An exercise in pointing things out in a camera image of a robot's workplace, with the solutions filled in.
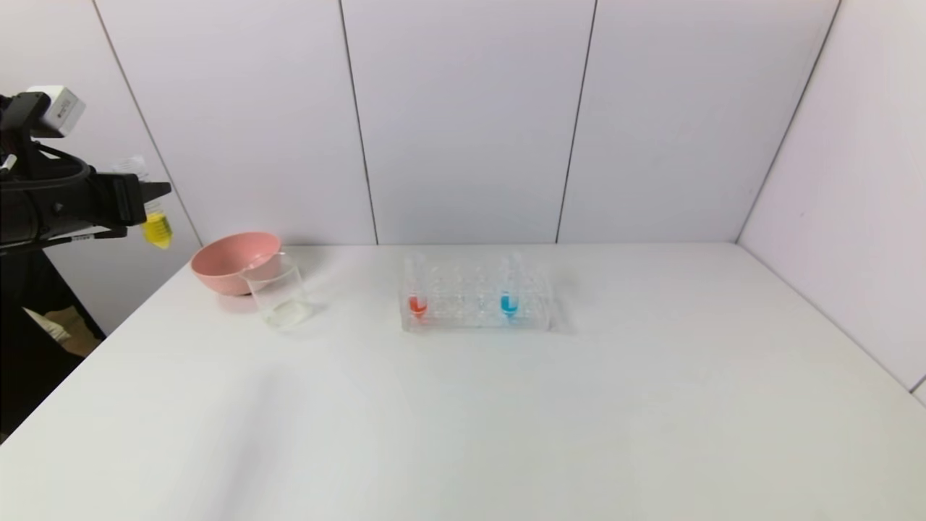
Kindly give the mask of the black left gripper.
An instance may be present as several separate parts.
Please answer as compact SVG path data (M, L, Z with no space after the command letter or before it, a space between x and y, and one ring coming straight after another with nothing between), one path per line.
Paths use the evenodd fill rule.
M97 227L141 224L145 220L143 204L170 192L170 182L140 182L134 174L91 174L65 187L37 190L39 237L50 240Z

